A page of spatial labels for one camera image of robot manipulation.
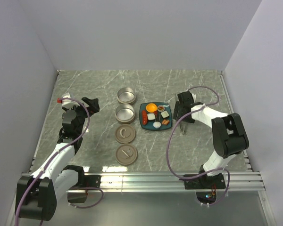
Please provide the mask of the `white rice block seaweed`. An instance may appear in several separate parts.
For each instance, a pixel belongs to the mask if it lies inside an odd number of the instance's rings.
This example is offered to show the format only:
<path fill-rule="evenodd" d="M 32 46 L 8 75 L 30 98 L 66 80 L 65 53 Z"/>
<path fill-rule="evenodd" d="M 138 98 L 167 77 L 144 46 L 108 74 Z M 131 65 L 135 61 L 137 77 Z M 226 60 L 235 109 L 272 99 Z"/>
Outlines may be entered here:
<path fill-rule="evenodd" d="M 161 114 L 161 117 L 163 117 L 164 119 L 169 117 L 168 111 L 163 111 L 160 114 Z"/>

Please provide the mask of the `white tofu cube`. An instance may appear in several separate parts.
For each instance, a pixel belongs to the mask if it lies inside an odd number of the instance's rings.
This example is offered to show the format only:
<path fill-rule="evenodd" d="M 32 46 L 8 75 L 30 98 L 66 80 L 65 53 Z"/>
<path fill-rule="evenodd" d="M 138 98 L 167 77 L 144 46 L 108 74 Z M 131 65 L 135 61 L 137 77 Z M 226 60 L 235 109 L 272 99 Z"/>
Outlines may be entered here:
<path fill-rule="evenodd" d="M 156 119 L 156 116 L 154 113 L 148 113 L 147 118 L 149 121 L 154 121 Z"/>

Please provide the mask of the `red sausage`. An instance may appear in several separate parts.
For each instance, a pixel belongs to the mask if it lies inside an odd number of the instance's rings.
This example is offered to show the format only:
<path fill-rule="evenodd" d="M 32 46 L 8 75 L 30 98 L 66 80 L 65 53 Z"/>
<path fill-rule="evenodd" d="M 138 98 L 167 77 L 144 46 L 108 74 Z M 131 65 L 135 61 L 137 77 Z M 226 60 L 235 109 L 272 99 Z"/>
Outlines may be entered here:
<path fill-rule="evenodd" d="M 145 110 L 142 111 L 142 124 L 146 125 L 148 123 L 148 114 Z"/>

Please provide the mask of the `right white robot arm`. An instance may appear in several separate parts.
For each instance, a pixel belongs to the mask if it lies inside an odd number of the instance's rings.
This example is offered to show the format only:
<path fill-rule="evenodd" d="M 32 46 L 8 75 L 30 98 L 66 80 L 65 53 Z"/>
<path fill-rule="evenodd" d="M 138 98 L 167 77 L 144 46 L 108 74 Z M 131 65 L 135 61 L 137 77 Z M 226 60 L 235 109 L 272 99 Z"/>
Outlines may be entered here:
<path fill-rule="evenodd" d="M 237 113 L 223 113 L 206 106 L 202 102 L 195 102 L 191 92 L 186 91 L 177 95 L 174 117 L 182 118 L 186 123 L 196 121 L 208 126 L 212 130 L 214 151 L 209 159 L 200 167 L 199 184 L 204 188 L 211 187 L 215 177 L 228 163 L 249 147 L 249 140 Z"/>

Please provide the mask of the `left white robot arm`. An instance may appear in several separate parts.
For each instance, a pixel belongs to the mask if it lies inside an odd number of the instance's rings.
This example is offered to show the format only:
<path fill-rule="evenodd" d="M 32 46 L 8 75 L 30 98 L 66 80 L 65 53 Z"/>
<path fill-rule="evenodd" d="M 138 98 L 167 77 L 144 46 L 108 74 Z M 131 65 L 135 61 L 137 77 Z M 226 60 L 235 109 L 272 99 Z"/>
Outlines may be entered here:
<path fill-rule="evenodd" d="M 90 117 L 100 111 L 98 98 L 83 97 L 78 101 L 70 94 L 57 99 L 64 113 L 57 144 L 45 162 L 31 175 L 22 176 L 17 182 L 15 222 L 20 218 L 49 221 L 58 200 L 72 187 L 85 186 L 83 167 L 68 165 L 77 154 L 87 131 Z"/>

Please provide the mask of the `small orange sausages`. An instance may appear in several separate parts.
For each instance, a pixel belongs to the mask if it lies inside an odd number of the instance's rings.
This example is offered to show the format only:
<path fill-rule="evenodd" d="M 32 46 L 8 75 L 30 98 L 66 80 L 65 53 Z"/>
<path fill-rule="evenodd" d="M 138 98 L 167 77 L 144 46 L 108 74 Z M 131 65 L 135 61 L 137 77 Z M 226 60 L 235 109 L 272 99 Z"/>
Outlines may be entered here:
<path fill-rule="evenodd" d="M 163 121 L 162 121 L 162 125 L 168 125 L 169 122 L 170 122 L 169 120 L 163 120 Z"/>

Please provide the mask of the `near metal round container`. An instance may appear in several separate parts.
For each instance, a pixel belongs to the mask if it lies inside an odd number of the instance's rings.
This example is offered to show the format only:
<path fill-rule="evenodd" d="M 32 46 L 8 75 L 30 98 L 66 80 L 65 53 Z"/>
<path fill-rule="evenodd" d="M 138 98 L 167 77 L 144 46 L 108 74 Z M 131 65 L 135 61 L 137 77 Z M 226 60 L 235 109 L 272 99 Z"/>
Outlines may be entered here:
<path fill-rule="evenodd" d="M 135 110 L 130 104 L 121 104 L 115 109 L 115 118 L 120 124 L 132 123 L 135 116 Z"/>

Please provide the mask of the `metal round container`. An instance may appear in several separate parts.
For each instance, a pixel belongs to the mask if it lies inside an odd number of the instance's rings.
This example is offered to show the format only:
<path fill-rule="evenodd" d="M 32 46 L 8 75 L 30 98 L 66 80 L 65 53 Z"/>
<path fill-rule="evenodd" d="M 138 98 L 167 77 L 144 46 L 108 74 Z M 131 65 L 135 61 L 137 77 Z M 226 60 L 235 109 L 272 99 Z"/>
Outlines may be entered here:
<path fill-rule="evenodd" d="M 115 109 L 115 118 L 120 124 L 132 123 L 135 116 L 135 110 L 130 104 L 121 104 Z"/>
<path fill-rule="evenodd" d="M 123 87 L 117 92 L 117 100 L 121 104 L 134 104 L 136 101 L 136 93 L 130 87 Z"/>

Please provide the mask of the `far metal round container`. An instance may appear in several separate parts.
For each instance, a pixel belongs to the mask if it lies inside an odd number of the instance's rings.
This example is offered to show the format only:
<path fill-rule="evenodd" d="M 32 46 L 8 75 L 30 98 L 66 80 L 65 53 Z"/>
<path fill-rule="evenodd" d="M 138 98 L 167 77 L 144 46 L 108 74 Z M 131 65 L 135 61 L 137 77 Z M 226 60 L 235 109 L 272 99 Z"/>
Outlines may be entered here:
<path fill-rule="evenodd" d="M 117 100 L 121 104 L 134 104 L 136 101 L 136 93 L 130 87 L 123 87 L 117 92 Z"/>

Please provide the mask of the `orange half fruit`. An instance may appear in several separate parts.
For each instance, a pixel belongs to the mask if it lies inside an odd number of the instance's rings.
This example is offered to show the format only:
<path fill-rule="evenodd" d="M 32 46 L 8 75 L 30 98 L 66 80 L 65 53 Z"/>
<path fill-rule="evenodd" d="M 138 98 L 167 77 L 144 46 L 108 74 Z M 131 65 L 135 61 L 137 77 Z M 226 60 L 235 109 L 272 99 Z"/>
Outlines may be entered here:
<path fill-rule="evenodd" d="M 153 113 L 153 112 L 155 112 L 157 110 L 157 106 L 154 103 L 148 103 L 146 105 L 146 110 L 149 113 Z"/>

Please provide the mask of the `teal square plate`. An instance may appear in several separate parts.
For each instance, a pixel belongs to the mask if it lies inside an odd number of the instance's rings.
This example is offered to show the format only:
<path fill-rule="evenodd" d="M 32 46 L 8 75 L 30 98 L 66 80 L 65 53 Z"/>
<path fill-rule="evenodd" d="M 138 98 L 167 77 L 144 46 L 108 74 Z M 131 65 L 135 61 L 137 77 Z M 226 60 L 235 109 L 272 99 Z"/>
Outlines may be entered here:
<path fill-rule="evenodd" d="M 172 118 L 170 105 L 168 103 L 164 103 L 164 102 L 152 102 L 152 103 L 154 103 L 157 107 L 159 105 L 163 105 L 165 107 L 165 111 L 168 111 L 169 117 L 164 119 L 163 117 L 161 117 L 161 114 L 160 114 L 161 112 L 156 110 L 155 112 L 153 112 L 156 116 L 156 119 L 154 121 L 148 121 L 148 123 L 146 125 L 143 125 L 142 124 L 142 111 L 145 110 L 147 112 L 146 105 L 148 103 L 142 103 L 140 105 L 140 109 L 139 109 L 139 121 L 140 121 L 141 128 L 145 129 L 145 130 L 150 130 L 150 131 L 164 131 L 164 130 L 171 129 L 173 118 Z M 163 120 L 169 120 L 170 122 L 169 122 L 168 125 L 162 125 Z M 156 122 L 156 121 L 159 121 L 161 123 L 161 127 L 159 129 L 156 129 L 156 128 L 153 127 L 153 123 Z"/>

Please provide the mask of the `white round slice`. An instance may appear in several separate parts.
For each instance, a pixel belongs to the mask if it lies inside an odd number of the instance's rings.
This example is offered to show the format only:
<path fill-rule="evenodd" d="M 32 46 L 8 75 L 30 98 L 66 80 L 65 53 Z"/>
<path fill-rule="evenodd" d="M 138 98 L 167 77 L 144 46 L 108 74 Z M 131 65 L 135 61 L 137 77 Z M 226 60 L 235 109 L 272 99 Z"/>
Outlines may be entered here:
<path fill-rule="evenodd" d="M 159 129 L 161 127 L 161 123 L 159 121 L 156 121 L 153 123 L 153 127 Z"/>

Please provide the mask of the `brown lid with curl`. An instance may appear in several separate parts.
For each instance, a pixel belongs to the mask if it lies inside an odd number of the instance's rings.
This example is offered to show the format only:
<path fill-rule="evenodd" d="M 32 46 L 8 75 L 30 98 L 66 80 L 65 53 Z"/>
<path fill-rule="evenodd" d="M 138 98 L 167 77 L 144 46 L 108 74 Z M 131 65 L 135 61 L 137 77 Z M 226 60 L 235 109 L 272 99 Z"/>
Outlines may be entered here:
<path fill-rule="evenodd" d="M 128 124 L 120 125 L 115 131 L 116 141 L 120 144 L 131 143 L 134 141 L 135 137 L 135 129 Z"/>

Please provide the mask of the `brown lid with bar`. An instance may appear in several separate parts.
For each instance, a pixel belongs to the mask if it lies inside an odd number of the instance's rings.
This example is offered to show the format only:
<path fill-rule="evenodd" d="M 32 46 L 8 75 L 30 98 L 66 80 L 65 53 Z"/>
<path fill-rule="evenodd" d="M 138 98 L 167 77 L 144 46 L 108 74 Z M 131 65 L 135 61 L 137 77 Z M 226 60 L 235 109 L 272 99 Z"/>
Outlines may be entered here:
<path fill-rule="evenodd" d="M 138 157 L 137 149 L 131 144 L 122 144 L 116 150 L 116 160 L 123 166 L 133 164 Z"/>

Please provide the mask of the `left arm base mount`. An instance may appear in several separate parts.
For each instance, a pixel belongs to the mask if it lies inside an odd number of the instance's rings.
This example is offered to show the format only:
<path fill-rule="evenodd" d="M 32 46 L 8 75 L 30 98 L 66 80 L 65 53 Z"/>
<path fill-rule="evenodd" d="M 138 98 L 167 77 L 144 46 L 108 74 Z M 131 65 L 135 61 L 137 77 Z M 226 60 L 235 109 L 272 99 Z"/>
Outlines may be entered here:
<path fill-rule="evenodd" d="M 67 192 L 67 200 L 72 204 L 83 204 L 87 201 L 90 188 L 100 188 L 100 175 L 84 175 L 82 182 L 72 186 Z"/>

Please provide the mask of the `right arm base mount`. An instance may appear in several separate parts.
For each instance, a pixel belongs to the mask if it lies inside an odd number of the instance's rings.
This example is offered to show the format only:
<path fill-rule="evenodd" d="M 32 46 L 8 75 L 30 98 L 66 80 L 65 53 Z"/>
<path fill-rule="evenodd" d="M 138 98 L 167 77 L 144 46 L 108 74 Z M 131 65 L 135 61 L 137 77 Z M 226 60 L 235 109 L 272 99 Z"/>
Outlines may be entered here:
<path fill-rule="evenodd" d="M 207 175 L 201 176 L 196 179 L 182 180 L 186 190 L 203 190 L 203 189 L 225 189 L 225 179 L 222 173 L 216 176 L 209 177 Z"/>

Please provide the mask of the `aluminium front rail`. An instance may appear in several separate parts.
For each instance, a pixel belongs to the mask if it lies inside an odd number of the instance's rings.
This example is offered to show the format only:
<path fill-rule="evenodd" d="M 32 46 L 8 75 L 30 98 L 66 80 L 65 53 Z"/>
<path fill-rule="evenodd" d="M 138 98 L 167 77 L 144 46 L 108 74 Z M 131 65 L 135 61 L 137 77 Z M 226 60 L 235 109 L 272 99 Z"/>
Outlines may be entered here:
<path fill-rule="evenodd" d="M 143 193 L 143 192 L 210 192 L 224 191 L 229 181 L 229 191 L 264 191 L 265 185 L 259 172 L 225 172 L 223 178 L 211 186 L 197 185 L 195 180 L 184 182 L 170 172 L 103 172 L 86 173 L 97 176 L 95 185 L 104 192 Z"/>

